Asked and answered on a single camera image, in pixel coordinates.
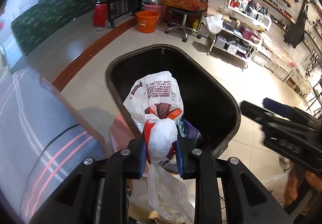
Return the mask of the swivel stool chrome base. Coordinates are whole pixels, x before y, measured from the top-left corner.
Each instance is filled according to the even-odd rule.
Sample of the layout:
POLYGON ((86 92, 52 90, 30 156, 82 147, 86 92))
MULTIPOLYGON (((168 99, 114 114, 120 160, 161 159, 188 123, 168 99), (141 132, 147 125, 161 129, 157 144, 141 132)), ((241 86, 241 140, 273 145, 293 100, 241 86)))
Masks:
POLYGON ((173 13, 179 13, 183 15, 183 20, 181 24, 177 24, 177 23, 168 23, 168 29, 166 29, 164 31, 165 34, 168 34, 171 30, 175 30, 175 29, 181 29, 183 31, 183 37, 182 37, 182 41, 186 42, 188 39, 188 30, 191 32, 195 32, 196 33, 196 37, 198 39, 201 38, 201 19, 202 19, 202 11, 201 10, 195 10, 195 11, 191 11, 191 10, 187 10, 187 9, 181 9, 181 8, 175 8, 175 7, 168 7, 169 10, 171 10, 173 13), (197 28, 191 28, 187 26, 187 19, 188 16, 197 16, 199 17, 199 23, 197 25, 197 28))

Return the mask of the orange plastic bucket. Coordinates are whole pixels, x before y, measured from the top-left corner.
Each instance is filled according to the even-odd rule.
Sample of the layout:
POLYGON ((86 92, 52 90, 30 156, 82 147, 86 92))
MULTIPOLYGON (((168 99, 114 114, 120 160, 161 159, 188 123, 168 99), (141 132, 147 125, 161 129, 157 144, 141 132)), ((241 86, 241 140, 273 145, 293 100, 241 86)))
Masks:
POLYGON ((141 33, 153 33, 159 20, 159 13, 144 10, 137 12, 137 28, 141 33))

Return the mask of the white rolling cart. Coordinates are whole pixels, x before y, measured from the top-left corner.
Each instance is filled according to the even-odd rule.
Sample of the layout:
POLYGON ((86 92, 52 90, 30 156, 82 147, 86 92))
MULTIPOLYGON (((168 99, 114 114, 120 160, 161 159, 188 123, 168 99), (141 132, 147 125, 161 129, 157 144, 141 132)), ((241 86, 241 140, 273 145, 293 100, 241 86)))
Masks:
POLYGON ((272 25, 272 20, 263 5, 254 0, 227 0, 222 8, 208 6, 201 19, 211 35, 210 48, 240 59, 244 68, 254 51, 262 46, 263 36, 272 25))

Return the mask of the pink plastic basin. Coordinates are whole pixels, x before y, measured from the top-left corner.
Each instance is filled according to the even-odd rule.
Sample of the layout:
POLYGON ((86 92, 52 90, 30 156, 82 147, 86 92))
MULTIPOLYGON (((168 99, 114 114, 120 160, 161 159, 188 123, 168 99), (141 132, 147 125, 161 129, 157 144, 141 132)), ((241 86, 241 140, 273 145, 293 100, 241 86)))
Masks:
POLYGON ((161 4, 160 0, 144 0, 143 7, 144 10, 154 11, 159 14, 158 24, 162 21, 165 7, 161 4))

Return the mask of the white plastic shopping bag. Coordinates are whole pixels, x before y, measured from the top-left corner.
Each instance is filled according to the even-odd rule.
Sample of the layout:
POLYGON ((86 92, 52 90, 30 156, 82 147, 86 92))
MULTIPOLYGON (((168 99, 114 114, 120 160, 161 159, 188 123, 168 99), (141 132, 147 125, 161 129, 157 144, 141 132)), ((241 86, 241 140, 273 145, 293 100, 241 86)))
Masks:
POLYGON ((183 115, 176 79, 168 71, 147 75, 135 82, 123 104, 133 121, 143 125, 149 205, 167 220, 181 217, 193 223, 194 207, 185 185, 165 169, 175 155, 176 121, 183 115))

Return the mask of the purple snack bag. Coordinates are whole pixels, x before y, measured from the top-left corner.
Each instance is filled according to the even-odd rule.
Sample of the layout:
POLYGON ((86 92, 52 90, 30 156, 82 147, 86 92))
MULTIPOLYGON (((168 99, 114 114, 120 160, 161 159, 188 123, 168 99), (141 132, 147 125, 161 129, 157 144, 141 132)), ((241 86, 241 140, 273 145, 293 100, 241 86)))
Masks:
POLYGON ((180 118, 177 121, 177 125, 179 126, 181 136, 191 139, 195 145, 203 140, 200 131, 184 118, 180 118))

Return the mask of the red bag on floor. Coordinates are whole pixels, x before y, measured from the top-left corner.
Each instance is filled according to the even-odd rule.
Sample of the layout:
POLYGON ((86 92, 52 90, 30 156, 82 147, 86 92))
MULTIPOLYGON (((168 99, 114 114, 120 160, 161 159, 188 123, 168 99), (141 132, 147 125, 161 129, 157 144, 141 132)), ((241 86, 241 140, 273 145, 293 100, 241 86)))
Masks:
POLYGON ((93 14, 93 26, 105 27, 107 21, 107 5, 98 3, 95 5, 93 14))

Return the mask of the pink plastic stool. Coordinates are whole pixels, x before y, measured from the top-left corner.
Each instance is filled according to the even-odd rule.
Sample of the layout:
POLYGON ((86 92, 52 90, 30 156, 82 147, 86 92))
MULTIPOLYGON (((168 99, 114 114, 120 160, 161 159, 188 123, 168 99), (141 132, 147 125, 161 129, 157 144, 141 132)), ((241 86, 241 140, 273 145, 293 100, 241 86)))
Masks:
POLYGON ((129 141, 135 138, 120 112, 110 127, 110 138, 114 153, 127 148, 129 141))

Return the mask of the dark brown trash bin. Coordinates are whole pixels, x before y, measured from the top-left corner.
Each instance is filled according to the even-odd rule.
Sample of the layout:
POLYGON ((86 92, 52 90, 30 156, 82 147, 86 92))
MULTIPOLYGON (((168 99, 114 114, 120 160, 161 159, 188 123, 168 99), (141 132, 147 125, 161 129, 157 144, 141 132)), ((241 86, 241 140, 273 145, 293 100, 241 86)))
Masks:
POLYGON ((105 80, 134 137, 148 119, 182 118, 201 133, 196 147, 218 158, 239 129, 234 97, 176 46, 154 44, 122 55, 109 64, 105 80))

